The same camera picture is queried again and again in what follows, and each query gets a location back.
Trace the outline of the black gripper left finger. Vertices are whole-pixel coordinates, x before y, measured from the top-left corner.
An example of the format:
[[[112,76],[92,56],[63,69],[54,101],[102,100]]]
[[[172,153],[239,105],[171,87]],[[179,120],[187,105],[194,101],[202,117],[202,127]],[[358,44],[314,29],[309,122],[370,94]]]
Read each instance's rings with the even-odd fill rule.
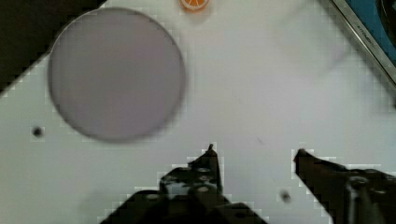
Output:
[[[140,190],[101,224],[268,224],[244,203],[222,192],[219,158],[213,147],[186,167],[160,179],[157,190]]]

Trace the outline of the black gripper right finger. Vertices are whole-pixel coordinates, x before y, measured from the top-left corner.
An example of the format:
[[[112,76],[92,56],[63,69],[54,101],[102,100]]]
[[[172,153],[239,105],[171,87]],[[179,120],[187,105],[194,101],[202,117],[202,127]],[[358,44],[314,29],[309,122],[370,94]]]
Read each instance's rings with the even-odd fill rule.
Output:
[[[348,169],[297,151],[295,174],[332,218],[333,224],[395,224],[395,177],[376,169]]]

